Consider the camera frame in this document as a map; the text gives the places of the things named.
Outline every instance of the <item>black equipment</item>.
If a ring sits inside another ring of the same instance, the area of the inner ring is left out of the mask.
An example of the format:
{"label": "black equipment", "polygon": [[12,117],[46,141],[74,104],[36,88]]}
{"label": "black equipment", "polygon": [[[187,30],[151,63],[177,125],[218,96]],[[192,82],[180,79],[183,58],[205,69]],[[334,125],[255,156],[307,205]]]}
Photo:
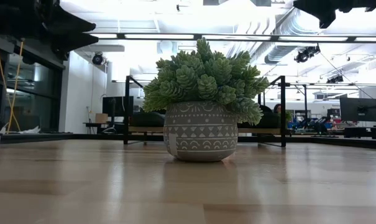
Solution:
{"label": "black equipment", "polygon": [[317,45],[316,47],[305,47],[303,50],[298,51],[298,55],[294,58],[294,60],[297,63],[304,63],[318,53],[320,53],[319,45]]}
{"label": "black equipment", "polygon": [[97,37],[84,33],[95,27],[63,10],[60,0],[0,0],[0,34],[50,44],[60,60],[68,60],[72,50],[97,43]]}
{"label": "black equipment", "polygon": [[340,98],[344,121],[376,121],[376,99]]}
{"label": "black equipment", "polygon": [[130,96],[129,101],[123,96],[117,97],[104,97],[102,100],[102,113],[106,113],[111,117],[111,124],[114,123],[114,117],[124,116],[125,107],[128,105],[128,112],[130,115],[133,114],[134,110],[134,97]]}
{"label": "black equipment", "polygon": [[305,133],[316,133],[316,134],[327,134],[328,130],[325,124],[330,120],[329,116],[324,116],[316,121],[312,121],[310,118],[306,118],[299,122],[297,126],[293,127],[293,133],[295,134],[305,134]]}
{"label": "black equipment", "polygon": [[106,62],[106,59],[103,57],[102,52],[96,52],[93,57],[93,64],[94,65],[103,65]]}
{"label": "black equipment", "polygon": [[352,8],[365,7],[366,12],[376,8],[376,0],[296,0],[294,7],[317,17],[319,27],[325,29],[336,19],[336,10],[350,12]]}
{"label": "black equipment", "polygon": [[340,109],[327,109],[327,116],[329,116],[330,118],[337,118],[340,117],[340,115]]}

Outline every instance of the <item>gray patterned pot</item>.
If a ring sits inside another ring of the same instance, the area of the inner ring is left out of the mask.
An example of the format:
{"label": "gray patterned pot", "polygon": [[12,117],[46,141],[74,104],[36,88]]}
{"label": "gray patterned pot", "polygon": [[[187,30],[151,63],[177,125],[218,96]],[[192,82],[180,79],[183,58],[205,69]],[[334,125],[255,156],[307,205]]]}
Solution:
{"label": "gray patterned pot", "polygon": [[236,150],[236,116],[212,101],[174,103],[167,108],[164,142],[177,159],[220,161]]}

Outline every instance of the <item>office desk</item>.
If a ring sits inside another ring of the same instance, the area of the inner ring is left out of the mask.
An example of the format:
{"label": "office desk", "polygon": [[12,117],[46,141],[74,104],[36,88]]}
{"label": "office desk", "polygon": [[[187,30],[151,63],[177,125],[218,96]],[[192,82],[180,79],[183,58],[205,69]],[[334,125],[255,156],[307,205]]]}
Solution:
{"label": "office desk", "polygon": [[[105,130],[106,128],[108,128],[108,125],[110,124],[110,122],[107,122],[107,123],[83,123],[86,125],[86,128],[88,128],[87,130],[87,134],[95,134],[95,132],[91,132],[91,128],[96,128],[96,134],[99,134],[101,133],[103,130]],[[116,129],[117,132],[120,132],[122,133],[121,130],[118,130],[118,126],[123,126],[124,123],[123,122],[115,122],[114,123],[114,128]]]}

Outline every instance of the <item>spotlight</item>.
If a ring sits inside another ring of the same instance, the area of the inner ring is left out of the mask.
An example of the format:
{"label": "spotlight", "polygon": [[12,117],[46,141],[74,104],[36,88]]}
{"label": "spotlight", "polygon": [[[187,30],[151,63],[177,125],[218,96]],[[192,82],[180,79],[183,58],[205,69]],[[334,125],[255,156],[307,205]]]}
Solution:
{"label": "spotlight", "polygon": [[318,53],[320,53],[319,44],[316,47],[305,47],[303,50],[298,51],[298,55],[294,58],[294,60],[297,63],[304,63]]}
{"label": "spotlight", "polygon": [[338,75],[336,77],[336,82],[343,82],[344,81],[344,78],[342,77],[342,75]]}
{"label": "spotlight", "polygon": [[326,83],[340,83],[343,81],[344,81],[344,78],[342,77],[342,75],[337,75],[335,77],[328,78]]}
{"label": "spotlight", "polygon": [[106,58],[103,57],[102,52],[96,52],[93,57],[93,64],[94,65],[103,65],[106,62]]}

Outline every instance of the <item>green succulent leaf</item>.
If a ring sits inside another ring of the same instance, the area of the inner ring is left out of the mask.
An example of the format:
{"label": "green succulent leaf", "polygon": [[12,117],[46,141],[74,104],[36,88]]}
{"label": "green succulent leaf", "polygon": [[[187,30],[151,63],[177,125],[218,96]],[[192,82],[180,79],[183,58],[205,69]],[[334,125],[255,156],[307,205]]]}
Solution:
{"label": "green succulent leaf", "polygon": [[171,60],[156,62],[158,78],[144,87],[144,110],[161,110],[182,101],[216,101],[235,113],[238,122],[258,124],[262,111],[252,99],[269,82],[249,65],[250,54],[226,58],[221,52],[212,53],[206,39],[196,46],[190,54],[181,51]]}
{"label": "green succulent leaf", "polygon": [[176,73],[177,82],[184,90],[192,90],[197,85],[197,75],[193,68],[189,68],[186,65],[182,65]]}
{"label": "green succulent leaf", "polygon": [[218,60],[218,59],[225,59],[226,57],[225,57],[225,55],[224,54],[222,54],[221,52],[217,52],[217,51],[215,51],[214,52],[214,60]]}
{"label": "green succulent leaf", "polygon": [[162,110],[165,109],[170,103],[172,103],[172,99],[169,97],[164,97],[160,90],[151,92],[149,95],[145,95],[144,101],[144,111],[155,111],[155,110]]}
{"label": "green succulent leaf", "polygon": [[232,103],[236,99],[236,89],[230,86],[224,85],[218,89],[216,100],[222,105]]}
{"label": "green succulent leaf", "polygon": [[235,79],[239,79],[242,76],[246,66],[250,63],[250,54],[248,51],[235,54],[229,59],[232,65],[231,75]]}
{"label": "green succulent leaf", "polygon": [[162,82],[160,85],[160,94],[173,101],[177,101],[183,99],[185,92],[176,81],[172,80],[170,82]]}
{"label": "green succulent leaf", "polygon": [[228,109],[238,114],[238,123],[248,122],[251,125],[258,124],[263,116],[258,103],[247,97],[238,97]]}
{"label": "green succulent leaf", "polygon": [[158,79],[155,78],[148,85],[146,85],[144,87],[144,93],[147,96],[147,95],[149,95],[149,94],[151,94],[151,93],[153,93],[153,92],[155,92],[159,89],[160,89],[160,83],[159,83]]}
{"label": "green succulent leaf", "polygon": [[244,94],[244,87],[245,87],[244,80],[241,80],[241,79],[231,80],[229,81],[228,85],[236,89],[237,96]]}
{"label": "green succulent leaf", "polygon": [[217,83],[214,77],[204,74],[198,79],[199,97],[204,100],[213,100],[217,94]]}
{"label": "green succulent leaf", "polygon": [[250,84],[253,84],[255,78],[260,75],[260,71],[257,70],[257,66],[251,67],[250,65],[243,70],[242,79]]}
{"label": "green succulent leaf", "polygon": [[210,49],[210,44],[206,41],[205,38],[198,40],[196,46],[198,48],[198,53],[200,54],[200,58],[203,61],[203,63],[208,62],[210,59],[214,59],[214,55]]}
{"label": "green succulent leaf", "polygon": [[206,74],[215,78],[217,85],[225,85],[232,78],[232,65],[229,64],[229,60],[226,58],[219,58],[216,61],[210,59],[210,61],[205,63],[204,69]]}
{"label": "green succulent leaf", "polygon": [[175,75],[175,72],[170,70],[169,68],[162,68],[157,74],[158,81],[164,82],[164,81],[176,81],[177,76]]}

